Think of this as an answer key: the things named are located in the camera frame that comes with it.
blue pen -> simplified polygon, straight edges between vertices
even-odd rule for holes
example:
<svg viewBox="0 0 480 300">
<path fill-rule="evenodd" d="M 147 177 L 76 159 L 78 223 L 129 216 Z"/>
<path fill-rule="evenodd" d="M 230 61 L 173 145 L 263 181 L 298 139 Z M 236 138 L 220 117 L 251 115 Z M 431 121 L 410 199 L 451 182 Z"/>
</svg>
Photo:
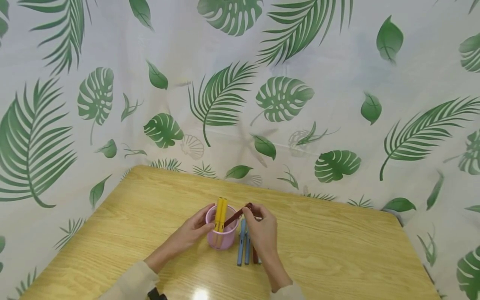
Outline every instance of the blue pen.
<svg viewBox="0 0 480 300">
<path fill-rule="evenodd" d="M 250 232 L 248 230 L 248 225 L 245 226 L 247 242 L 246 242 L 246 249 L 245 249 L 245 264 L 250 263 Z"/>
<path fill-rule="evenodd" d="M 241 266 L 242 256 L 243 256 L 243 243 L 245 241 L 245 219 L 241 221 L 241 230 L 240 230 L 240 245 L 239 245 L 239 255 L 237 257 L 237 266 Z"/>
</svg>

light blue marker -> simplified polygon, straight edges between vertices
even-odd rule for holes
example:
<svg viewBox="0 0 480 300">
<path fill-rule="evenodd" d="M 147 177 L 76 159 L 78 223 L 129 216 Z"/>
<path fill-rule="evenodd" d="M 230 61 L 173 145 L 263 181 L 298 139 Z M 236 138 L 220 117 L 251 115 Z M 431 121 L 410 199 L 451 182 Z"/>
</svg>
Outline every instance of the light blue marker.
<svg viewBox="0 0 480 300">
<path fill-rule="evenodd" d="M 237 266 L 241 266 L 242 256 L 243 256 L 243 244 L 245 242 L 245 230 L 246 230 L 245 219 L 241 221 L 241 230 L 240 230 L 240 245 L 239 245 L 239 254 L 237 257 Z"/>
</svg>

wood grain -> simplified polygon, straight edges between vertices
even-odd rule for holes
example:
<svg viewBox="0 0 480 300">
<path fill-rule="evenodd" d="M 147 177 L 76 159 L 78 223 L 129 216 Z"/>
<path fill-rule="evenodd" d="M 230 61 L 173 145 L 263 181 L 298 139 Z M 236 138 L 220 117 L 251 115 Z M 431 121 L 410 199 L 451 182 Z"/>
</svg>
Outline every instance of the wood grain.
<svg viewBox="0 0 480 300">
<path fill-rule="evenodd" d="M 388 213 L 147 166 L 128 174 L 22 299 L 96 299 L 219 196 L 277 216 L 280 256 L 307 299 L 439 299 Z M 238 241 L 215 251 L 203 239 L 168 263 L 159 290 L 169 299 L 267 299 L 263 267 L 238 267 L 237 250 Z"/>
</svg>

palm leaf print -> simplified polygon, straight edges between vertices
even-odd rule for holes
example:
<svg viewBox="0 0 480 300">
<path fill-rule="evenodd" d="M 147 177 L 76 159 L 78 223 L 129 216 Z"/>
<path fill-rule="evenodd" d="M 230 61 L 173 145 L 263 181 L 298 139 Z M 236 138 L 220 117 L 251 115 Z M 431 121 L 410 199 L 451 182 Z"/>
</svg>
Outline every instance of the palm leaf print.
<svg viewBox="0 0 480 300">
<path fill-rule="evenodd" d="M 204 79 L 200 83 L 200 90 L 195 99 L 195 87 L 192 84 L 192 92 L 188 87 L 188 97 L 192 114 L 203 123 L 204 139 L 208 147 L 206 126 L 235 126 L 240 111 L 235 107 L 242 107 L 247 102 L 237 92 L 248 92 L 243 86 L 252 84 L 245 82 L 246 79 L 254 77 L 255 65 L 244 63 L 239 68 L 238 62 L 235 66 L 229 65 L 223 70 L 215 73 L 202 90 Z"/>
<path fill-rule="evenodd" d="M 37 12 L 61 13 L 61 17 L 50 23 L 42 24 L 32 31 L 56 28 L 57 32 L 51 37 L 43 40 L 38 46 L 57 40 L 58 46 L 43 59 L 48 60 L 47 66 L 55 65 L 51 74 L 58 75 L 73 62 L 76 57 L 77 68 L 80 63 L 82 42 L 84 39 L 85 16 L 84 0 L 20 0 L 18 4 Z"/>
<path fill-rule="evenodd" d="M 271 64 L 278 57 L 277 64 L 284 62 L 305 49 L 316 37 L 323 25 L 326 25 L 322 40 L 325 39 L 328 29 L 333 20 L 336 8 L 336 0 L 308 0 L 289 4 L 273 4 L 281 8 L 280 12 L 269 12 L 267 15 L 277 23 L 286 25 L 285 28 L 267 30 L 266 33 L 274 37 L 262 41 L 262 43 L 274 42 L 273 46 L 260 50 L 259 63 Z M 349 6 L 348 25 L 352 19 L 353 0 L 341 0 L 340 2 L 340 32 L 342 32 L 345 12 Z"/>
<path fill-rule="evenodd" d="M 40 195 L 52 186 L 77 159 L 69 141 L 72 127 L 60 126 L 65 103 L 54 105 L 61 95 L 54 88 L 58 80 L 45 84 L 37 81 L 33 101 L 27 96 L 25 84 L 23 100 L 17 94 L 0 122 L 0 182 L 1 201 L 33 198 L 41 207 L 52 208 Z"/>
<path fill-rule="evenodd" d="M 449 127 L 463 127 L 462 121 L 471 121 L 465 118 L 467 114 L 480 112 L 478 97 L 469 97 L 444 102 L 428 110 L 420 117 L 413 116 L 399 129 L 398 121 L 384 140 L 384 149 L 388 155 L 380 169 L 380 181 L 384 180 L 384 169 L 390 159 L 415 161 L 424 159 L 438 146 L 440 141 L 452 135 Z"/>
</svg>

seashell print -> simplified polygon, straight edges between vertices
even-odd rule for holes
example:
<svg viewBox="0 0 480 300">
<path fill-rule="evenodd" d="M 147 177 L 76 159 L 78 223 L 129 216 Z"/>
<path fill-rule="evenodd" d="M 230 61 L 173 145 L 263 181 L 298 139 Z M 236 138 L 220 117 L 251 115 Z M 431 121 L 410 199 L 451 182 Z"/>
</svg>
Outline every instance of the seashell print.
<svg viewBox="0 0 480 300">
<path fill-rule="evenodd" d="M 204 144 L 193 135 L 185 134 L 181 141 L 182 151 L 194 160 L 199 160 L 204 156 Z"/>
</svg>

